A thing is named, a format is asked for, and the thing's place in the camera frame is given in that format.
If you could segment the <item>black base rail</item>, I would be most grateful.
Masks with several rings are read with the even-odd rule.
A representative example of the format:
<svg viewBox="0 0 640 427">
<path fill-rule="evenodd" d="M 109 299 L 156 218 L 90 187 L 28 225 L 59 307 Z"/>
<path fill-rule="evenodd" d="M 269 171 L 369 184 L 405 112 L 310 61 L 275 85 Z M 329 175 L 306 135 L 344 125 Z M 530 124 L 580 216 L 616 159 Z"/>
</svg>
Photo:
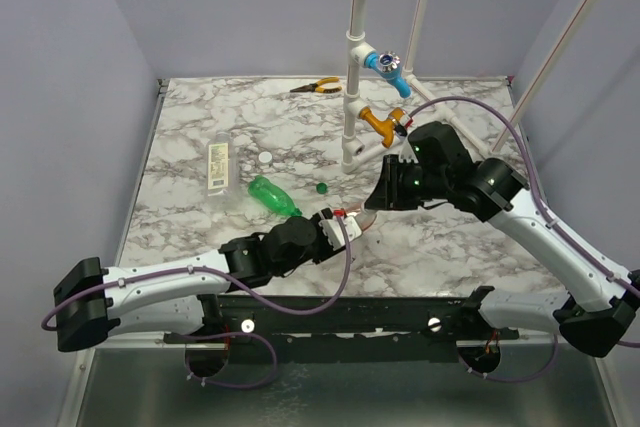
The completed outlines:
<svg viewBox="0 0 640 427">
<path fill-rule="evenodd" d="M 328 309 L 310 316 L 278 312 L 247 295 L 200 295 L 203 308 L 195 329 L 178 335 L 162 327 L 168 344 L 186 342 L 197 366 L 216 360 L 232 364 L 409 362 L 454 363 L 465 344 L 483 347 L 490 338 L 517 340 L 516 329 L 497 330 L 479 314 L 479 297 L 342 297 Z M 204 336 L 239 332 L 245 320 L 254 333 L 268 340 L 273 350 L 257 340 L 236 337 L 226 353 L 196 349 Z"/>
</svg>

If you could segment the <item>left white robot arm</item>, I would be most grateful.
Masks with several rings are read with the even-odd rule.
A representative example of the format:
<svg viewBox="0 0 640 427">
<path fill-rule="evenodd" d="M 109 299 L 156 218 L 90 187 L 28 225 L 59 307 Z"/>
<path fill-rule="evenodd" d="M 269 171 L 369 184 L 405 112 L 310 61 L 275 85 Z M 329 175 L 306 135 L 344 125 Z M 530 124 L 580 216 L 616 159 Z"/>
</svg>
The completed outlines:
<svg viewBox="0 0 640 427">
<path fill-rule="evenodd" d="M 55 332 L 63 353 L 138 332 L 194 335 L 209 342 L 220 334 L 222 319 L 202 306 L 202 297 L 253 293 L 307 262 L 320 264 L 349 253 L 361 234 L 355 216 L 325 209 L 163 264 L 104 267 L 99 258 L 86 258 L 54 288 L 54 308 L 41 326 Z"/>
</svg>

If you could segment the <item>yellow handled pliers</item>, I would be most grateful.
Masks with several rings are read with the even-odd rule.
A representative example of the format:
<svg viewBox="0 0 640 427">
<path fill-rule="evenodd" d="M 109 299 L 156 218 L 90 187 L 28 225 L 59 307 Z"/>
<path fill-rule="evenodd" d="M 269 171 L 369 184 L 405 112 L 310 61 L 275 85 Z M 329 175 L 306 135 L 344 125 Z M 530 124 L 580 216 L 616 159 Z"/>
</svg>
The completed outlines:
<svg viewBox="0 0 640 427">
<path fill-rule="evenodd" d="M 338 77 L 325 77 L 315 82 L 295 87 L 290 90 L 290 93 L 335 94 L 341 91 L 342 86 Z"/>
</svg>

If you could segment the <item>orange label tea bottle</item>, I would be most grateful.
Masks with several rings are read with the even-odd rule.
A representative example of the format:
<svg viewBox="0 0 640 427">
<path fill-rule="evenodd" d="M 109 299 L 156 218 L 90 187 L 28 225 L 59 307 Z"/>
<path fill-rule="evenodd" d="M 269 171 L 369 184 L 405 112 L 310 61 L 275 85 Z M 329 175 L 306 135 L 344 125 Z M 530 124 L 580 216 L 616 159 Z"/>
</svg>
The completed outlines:
<svg viewBox="0 0 640 427">
<path fill-rule="evenodd" d="M 363 203 L 356 203 L 345 208 L 348 216 L 354 216 L 362 232 L 366 232 L 376 221 L 377 211 L 368 210 Z"/>
</svg>

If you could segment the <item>brass yellow faucet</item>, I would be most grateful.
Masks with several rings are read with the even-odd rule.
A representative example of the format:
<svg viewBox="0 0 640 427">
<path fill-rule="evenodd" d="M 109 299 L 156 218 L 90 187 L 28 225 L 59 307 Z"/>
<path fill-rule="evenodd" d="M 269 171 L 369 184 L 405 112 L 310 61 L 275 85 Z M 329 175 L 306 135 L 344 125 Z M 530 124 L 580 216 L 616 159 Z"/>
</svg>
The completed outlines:
<svg viewBox="0 0 640 427">
<path fill-rule="evenodd" d="M 369 107 L 363 108 L 358 117 L 368 123 L 381 138 L 381 144 L 389 149 L 397 135 L 406 137 L 413 119 L 401 108 L 393 109 L 385 119 L 378 119 Z"/>
</svg>

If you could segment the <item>white round bottle cap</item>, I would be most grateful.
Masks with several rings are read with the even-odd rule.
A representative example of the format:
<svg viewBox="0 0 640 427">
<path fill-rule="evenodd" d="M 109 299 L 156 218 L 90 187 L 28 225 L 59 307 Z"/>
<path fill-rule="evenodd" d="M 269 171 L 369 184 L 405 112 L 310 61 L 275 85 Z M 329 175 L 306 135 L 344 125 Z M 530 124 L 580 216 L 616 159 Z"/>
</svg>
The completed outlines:
<svg viewBox="0 0 640 427">
<path fill-rule="evenodd" d="M 263 151 L 259 153 L 258 161 L 263 165 L 270 165 L 273 162 L 273 156 L 270 152 Z"/>
</svg>

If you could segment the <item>green bottle cap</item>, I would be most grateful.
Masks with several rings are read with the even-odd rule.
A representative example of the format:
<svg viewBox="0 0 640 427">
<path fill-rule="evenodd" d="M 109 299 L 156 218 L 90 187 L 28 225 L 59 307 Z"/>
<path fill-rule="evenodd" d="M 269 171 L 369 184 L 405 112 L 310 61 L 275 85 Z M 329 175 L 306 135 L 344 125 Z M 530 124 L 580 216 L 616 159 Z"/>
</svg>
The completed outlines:
<svg viewBox="0 0 640 427">
<path fill-rule="evenodd" d="M 316 185 L 316 192 L 318 194 L 324 195 L 327 193 L 327 191 L 328 191 L 328 187 L 325 183 L 318 183 Z"/>
</svg>

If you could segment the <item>blue plastic faucet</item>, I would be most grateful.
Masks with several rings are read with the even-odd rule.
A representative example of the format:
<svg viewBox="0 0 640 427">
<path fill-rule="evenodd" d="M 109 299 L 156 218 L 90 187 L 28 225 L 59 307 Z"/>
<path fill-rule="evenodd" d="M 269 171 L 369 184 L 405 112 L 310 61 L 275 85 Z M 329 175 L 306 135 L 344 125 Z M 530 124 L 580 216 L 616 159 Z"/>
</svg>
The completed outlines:
<svg viewBox="0 0 640 427">
<path fill-rule="evenodd" d="M 411 96 L 411 88 L 401 76 L 402 61 L 395 52 L 372 52 L 366 57 L 364 66 L 375 71 L 389 85 L 393 86 L 401 98 L 406 99 Z"/>
</svg>

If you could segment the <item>green plastic bottle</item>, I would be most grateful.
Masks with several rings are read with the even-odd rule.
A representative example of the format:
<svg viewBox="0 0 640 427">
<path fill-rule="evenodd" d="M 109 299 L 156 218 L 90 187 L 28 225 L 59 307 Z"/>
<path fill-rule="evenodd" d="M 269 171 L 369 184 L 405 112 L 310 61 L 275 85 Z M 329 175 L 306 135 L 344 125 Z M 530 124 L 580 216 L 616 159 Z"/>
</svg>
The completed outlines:
<svg viewBox="0 0 640 427">
<path fill-rule="evenodd" d="M 248 184 L 248 193 L 274 214 L 287 217 L 302 216 L 293 199 L 264 176 L 256 176 Z"/>
</svg>

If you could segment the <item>clear square water bottle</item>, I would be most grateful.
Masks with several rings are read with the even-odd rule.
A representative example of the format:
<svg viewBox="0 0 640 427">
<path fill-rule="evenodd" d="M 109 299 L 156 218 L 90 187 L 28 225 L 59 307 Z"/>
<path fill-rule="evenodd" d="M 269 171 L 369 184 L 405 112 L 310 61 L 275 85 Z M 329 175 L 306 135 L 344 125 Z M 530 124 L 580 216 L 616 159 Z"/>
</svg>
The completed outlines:
<svg viewBox="0 0 640 427">
<path fill-rule="evenodd" d="M 239 185 L 237 151 L 229 132 L 219 131 L 206 146 L 206 194 L 208 198 L 234 195 Z"/>
</svg>

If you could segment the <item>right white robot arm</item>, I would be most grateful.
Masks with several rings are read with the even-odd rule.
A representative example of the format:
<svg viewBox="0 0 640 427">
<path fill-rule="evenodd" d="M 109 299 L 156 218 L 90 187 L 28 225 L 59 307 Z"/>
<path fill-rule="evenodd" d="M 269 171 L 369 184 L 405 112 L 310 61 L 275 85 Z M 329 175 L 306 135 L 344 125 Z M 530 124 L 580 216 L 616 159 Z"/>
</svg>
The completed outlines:
<svg viewBox="0 0 640 427">
<path fill-rule="evenodd" d="M 638 272 L 602 259 L 563 222 L 552 222 L 534 203 L 527 180 L 498 158 L 475 161 L 455 130 L 435 121 L 418 127 L 406 142 L 409 160 L 386 155 L 379 180 L 364 206 L 373 211 L 417 210 L 445 201 L 516 241 L 565 287 L 564 292 L 519 294 L 476 289 L 460 326 L 480 339 L 494 328 L 561 335 L 580 352 L 605 357 L 633 323 L 639 308 Z"/>
</svg>

